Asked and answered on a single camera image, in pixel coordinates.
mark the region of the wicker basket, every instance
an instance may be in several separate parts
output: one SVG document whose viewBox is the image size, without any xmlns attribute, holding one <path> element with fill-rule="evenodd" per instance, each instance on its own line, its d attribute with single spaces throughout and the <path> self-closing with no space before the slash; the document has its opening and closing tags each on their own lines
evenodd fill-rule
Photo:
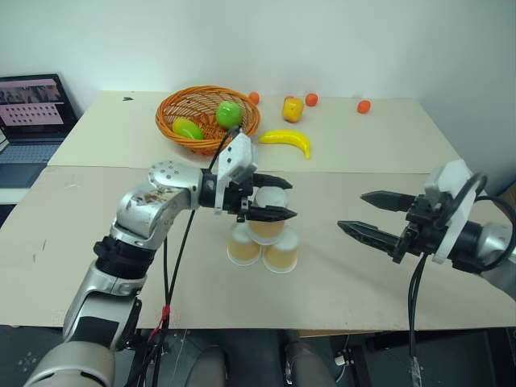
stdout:
<svg viewBox="0 0 516 387">
<path fill-rule="evenodd" d="M 161 133 L 190 151 L 213 156 L 226 130 L 217 124 L 215 111 L 223 101 L 233 101 L 242 107 L 242 128 L 252 135 L 260 124 L 260 112 L 249 98 L 231 89 L 219 86 L 196 86 L 178 91 L 165 99 L 156 112 L 156 125 Z M 204 139 L 187 139 L 172 131 L 174 119 L 183 117 L 196 123 L 202 130 Z"/>
</svg>

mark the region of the toy banana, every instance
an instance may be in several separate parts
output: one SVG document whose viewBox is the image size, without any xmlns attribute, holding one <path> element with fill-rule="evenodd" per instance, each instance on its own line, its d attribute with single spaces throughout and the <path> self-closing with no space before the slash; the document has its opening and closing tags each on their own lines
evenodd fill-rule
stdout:
<svg viewBox="0 0 516 387">
<path fill-rule="evenodd" d="M 310 158 L 310 140 L 298 131 L 267 131 L 258 139 L 264 144 L 290 144 L 298 147 Z"/>
</svg>

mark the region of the paper cup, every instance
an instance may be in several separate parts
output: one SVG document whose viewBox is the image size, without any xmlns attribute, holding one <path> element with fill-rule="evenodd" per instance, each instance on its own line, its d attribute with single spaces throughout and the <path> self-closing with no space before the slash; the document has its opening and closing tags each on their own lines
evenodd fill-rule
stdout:
<svg viewBox="0 0 516 387">
<path fill-rule="evenodd" d="M 247 229 L 245 223 L 235 224 L 227 242 L 227 257 L 238 266 L 254 264 L 261 255 L 261 246 L 249 237 Z"/>
<path fill-rule="evenodd" d="M 298 264 L 299 235 L 292 227 L 285 227 L 275 244 L 264 247 L 265 267 L 274 273 L 289 273 Z"/>
<path fill-rule="evenodd" d="M 254 204 L 264 208 L 266 206 L 287 207 L 289 196 L 284 189 L 279 187 L 261 187 L 255 195 Z M 251 220 L 248 222 L 249 236 L 255 242 L 262 245 L 276 243 L 283 229 L 285 221 L 280 222 L 258 222 Z"/>
</svg>

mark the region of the laptop keyboard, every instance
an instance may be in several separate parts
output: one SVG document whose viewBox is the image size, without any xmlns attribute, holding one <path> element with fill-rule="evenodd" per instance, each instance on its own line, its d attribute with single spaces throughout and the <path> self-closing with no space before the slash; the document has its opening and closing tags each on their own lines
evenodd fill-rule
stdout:
<svg viewBox="0 0 516 387">
<path fill-rule="evenodd" d="M 48 163 L 59 144 L 10 145 L 0 152 L 0 164 Z"/>
</svg>

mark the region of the laptop screen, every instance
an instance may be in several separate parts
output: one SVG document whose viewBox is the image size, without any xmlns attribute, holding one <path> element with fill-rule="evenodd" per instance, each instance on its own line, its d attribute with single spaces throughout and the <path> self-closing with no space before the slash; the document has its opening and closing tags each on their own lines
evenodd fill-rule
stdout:
<svg viewBox="0 0 516 387">
<path fill-rule="evenodd" d="M 56 74 L 0 77 L 0 125 L 9 141 L 63 139 L 77 122 Z"/>
</svg>

